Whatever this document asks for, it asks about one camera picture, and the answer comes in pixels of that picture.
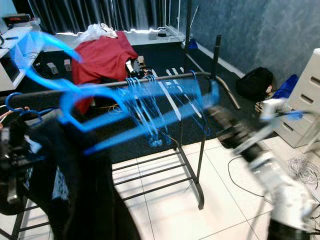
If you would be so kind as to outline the white drawer cabinet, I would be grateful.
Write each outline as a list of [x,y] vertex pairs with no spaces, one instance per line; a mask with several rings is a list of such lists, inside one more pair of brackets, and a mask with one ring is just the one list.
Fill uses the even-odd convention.
[[318,113],[279,118],[275,132],[291,147],[305,146],[320,133],[320,48],[314,49],[283,108]]

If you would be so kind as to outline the black upright pole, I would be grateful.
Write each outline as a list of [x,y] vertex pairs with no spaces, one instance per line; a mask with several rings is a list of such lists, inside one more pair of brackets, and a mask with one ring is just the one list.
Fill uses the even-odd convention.
[[193,16],[192,11],[194,9],[194,3],[193,0],[186,0],[186,23],[185,23],[185,38],[184,38],[184,47],[183,51],[185,54],[189,53],[190,49],[190,41],[191,41],[191,29],[192,29],[192,22],[193,22]]

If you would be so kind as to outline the black garment with white print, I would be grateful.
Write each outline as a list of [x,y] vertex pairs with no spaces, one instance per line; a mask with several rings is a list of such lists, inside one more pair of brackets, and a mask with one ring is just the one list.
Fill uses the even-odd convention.
[[141,240],[108,154],[83,153],[96,133],[46,119],[27,135],[41,148],[25,194],[48,217],[54,240]]

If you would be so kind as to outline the thin blue hanger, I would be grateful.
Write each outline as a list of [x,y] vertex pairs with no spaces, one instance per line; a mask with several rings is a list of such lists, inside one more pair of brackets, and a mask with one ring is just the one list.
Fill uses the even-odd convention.
[[154,74],[147,75],[147,82],[141,87],[144,98],[142,99],[145,104],[145,112],[148,115],[148,125],[151,127],[153,135],[151,135],[149,144],[152,147],[160,147],[169,141],[166,136],[167,126],[156,100],[156,77]]
[[135,83],[132,78],[126,77],[125,81],[127,82],[127,91],[128,91],[128,98],[130,98],[130,105],[133,109],[132,111],[135,112],[135,118],[139,121],[139,127],[141,130],[144,130],[143,134],[148,137],[149,135],[149,126],[147,124],[145,115],[143,113],[143,110],[141,109],[139,103],[138,103],[138,95],[137,90],[135,89]]
[[14,114],[14,113],[18,113],[20,117],[22,117],[24,115],[30,115],[32,117],[36,117],[38,119],[38,121],[41,122],[42,117],[45,114],[48,114],[49,112],[52,112],[53,110],[57,109],[56,107],[48,107],[43,110],[32,110],[28,106],[19,107],[19,108],[15,109],[10,105],[10,101],[14,96],[18,96],[21,94],[22,93],[11,93],[11,94],[9,94],[9,96],[7,96],[5,98],[3,106],[5,108],[7,108],[7,112],[0,115],[0,122],[4,121],[4,119],[6,119],[9,115]]

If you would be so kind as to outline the dark curtain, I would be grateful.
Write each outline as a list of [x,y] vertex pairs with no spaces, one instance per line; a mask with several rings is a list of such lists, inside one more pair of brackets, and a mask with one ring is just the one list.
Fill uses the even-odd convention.
[[173,25],[187,0],[27,0],[49,34],[84,32],[105,24],[117,31],[150,31]]

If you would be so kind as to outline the black metal clothes rack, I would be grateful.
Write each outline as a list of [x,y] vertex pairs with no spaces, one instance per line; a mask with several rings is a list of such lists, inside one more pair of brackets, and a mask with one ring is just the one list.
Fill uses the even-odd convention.
[[[215,37],[215,48],[214,52],[212,54],[212,71],[194,71],[194,72],[187,72],[183,74],[176,74],[176,75],[168,75],[163,77],[155,77],[156,82],[155,85],[158,87],[162,87],[166,82],[171,82],[172,80],[178,80],[178,79],[190,79],[190,80],[197,80],[198,77],[205,77],[208,80],[208,83],[210,84],[211,92],[218,93],[219,91],[223,91],[227,98],[228,102],[233,105],[233,107],[236,110],[240,110],[242,106],[240,103],[238,103],[237,98],[234,96],[233,92],[228,87],[227,83],[217,74],[217,67],[219,62],[219,55],[222,45],[222,35],[217,35]],[[147,82],[147,79],[140,78],[139,82]],[[61,91],[55,91],[55,90],[47,90],[47,91],[39,91],[35,93],[24,93],[24,94],[18,94],[16,96],[13,96],[9,103],[32,103],[36,104],[38,100],[42,100],[45,103],[52,103],[53,101],[59,101],[62,96]],[[201,172],[199,170],[194,171],[192,168],[191,163],[186,158],[186,153],[184,151],[184,146],[182,144],[182,139],[173,140],[173,152],[165,155],[160,155],[156,157],[157,160],[160,160],[162,158],[168,158],[172,156],[178,157],[178,159],[181,161],[179,164],[179,167],[185,169],[185,178],[166,183],[165,185],[153,188],[153,189],[147,189],[144,190],[138,194],[130,195],[126,198],[123,198],[123,201],[129,201],[130,199],[138,198],[140,196],[144,196],[146,194],[151,194],[152,192],[165,189],[169,186],[179,185],[183,182],[189,182],[192,183],[192,186],[195,189],[195,193],[197,195],[197,201],[198,201],[198,208],[199,210],[202,210],[205,204],[204,199],[204,193],[202,190],[202,186],[200,183],[200,174]],[[16,215],[16,218],[14,220],[14,226],[11,233],[7,233],[5,230],[0,230],[0,235],[3,238],[7,238],[7,240],[22,240],[22,237],[20,236],[21,233],[25,233],[26,231],[37,229],[39,227],[45,227],[49,226],[50,222],[41,222],[39,224],[25,226],[23,225],[23,220],[25,219],[25,214],[29,212],[30,210],[36,210],[39,206],[38,205],[30,205],[26,202],[25,208],[23,212],[18,213]]]

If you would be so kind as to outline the black backpack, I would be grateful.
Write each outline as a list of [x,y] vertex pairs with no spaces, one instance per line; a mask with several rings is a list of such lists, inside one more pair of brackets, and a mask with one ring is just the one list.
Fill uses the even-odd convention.
[[237,93],[253,102],[264,101],[268,96],[268,89],[274,82],[274,74],[265,67],[258,67],[246,73],[235,83]]

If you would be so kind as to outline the blue plastic clothes hanger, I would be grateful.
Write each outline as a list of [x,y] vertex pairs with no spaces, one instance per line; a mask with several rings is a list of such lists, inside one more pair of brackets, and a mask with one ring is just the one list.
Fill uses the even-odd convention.
[[[79,130],[82,133],[94,131],[105,125],[121,121],[127,117],[134,119],[135,117],[131,114],[131,110],[126,108],[126,102],[133,103],[134,112],[147,113],[148,110],[143,106],[144,98],[152,99],[155,96],[163,96],[165,94],[164,91],[157,87],[147,88],[148,85],[159,82],[158,78],[154,78],[153,76],[143,79],[130,77],[125,81],[104,84],[87,83],[75,85],[65,78],[43,78],[36,73],[32,67],[25,67],[23,70],[28,78],[41,86],[48,88],[50,94],[58,93],[60,95],[57,105],[60,114],[57,117],[57,121],[62,125],[73,126],[74,129]],[[73,110],[78,101],[87,98],[111,98],[121,106],[122,112],[115,115],[103,114],[82,123],[73,117]],[[160,128],[181,121],[181,119],[180,116],[172,116],[170,113],[160,114],[156,118],[143,119],[140,126],[136,126],[135,128],[122,132],[114,137],[98,142],[94,146],[90,146],[83,150],[83,154],[87,156],[96,154],[108,147],[116,146],[117,144],[129,141],[130,139],[139,137],[143,134],[151,134],[152,137],[155,137],[160,133]]]

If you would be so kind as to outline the blue bag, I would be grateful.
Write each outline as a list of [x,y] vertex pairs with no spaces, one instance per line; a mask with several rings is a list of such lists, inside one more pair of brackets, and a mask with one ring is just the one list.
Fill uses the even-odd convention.
[[292,74],[286,82],[284,82],[279,89],[277,89],[272,95],[272,99],[288,99],[293,93],[295,85],[297,84],[299,77],[297,74]]

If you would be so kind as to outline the red cloth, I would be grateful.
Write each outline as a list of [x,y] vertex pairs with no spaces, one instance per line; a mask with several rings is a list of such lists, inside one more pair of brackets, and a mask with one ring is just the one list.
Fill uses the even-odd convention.
[[74,48],[81,61],[71,60],[71,80],[74,85],[99,84],[110,79],[123,82],[128,77],[125,64],[138,58],[126,33],[117,30],[116,38],[101,36]]

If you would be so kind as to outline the white shelf unit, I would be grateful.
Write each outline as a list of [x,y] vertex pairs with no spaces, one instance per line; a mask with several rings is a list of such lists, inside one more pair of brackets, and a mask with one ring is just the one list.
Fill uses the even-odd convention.
[[14,90],[34,64],[44,44],[32,26],[14,27],[1,35],[0,91]]

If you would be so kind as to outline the white plastic bag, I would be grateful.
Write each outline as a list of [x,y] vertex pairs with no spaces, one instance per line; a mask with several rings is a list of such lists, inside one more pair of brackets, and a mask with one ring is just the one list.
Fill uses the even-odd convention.
[[116,30],[105,23],[92,23],[84,32],[82,32],[82,34],[78,35],[77,42],[82,43],[87,41],[96,41],[101,37],[117,39],[118,34]]

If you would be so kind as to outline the black device with red display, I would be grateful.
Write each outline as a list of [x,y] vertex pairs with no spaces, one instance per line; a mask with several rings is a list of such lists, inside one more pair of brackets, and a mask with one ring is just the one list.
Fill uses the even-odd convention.
[[6,26],[14,26],[22,23],[28,23],[34,18],[28,13],[5,14],[1,17]]

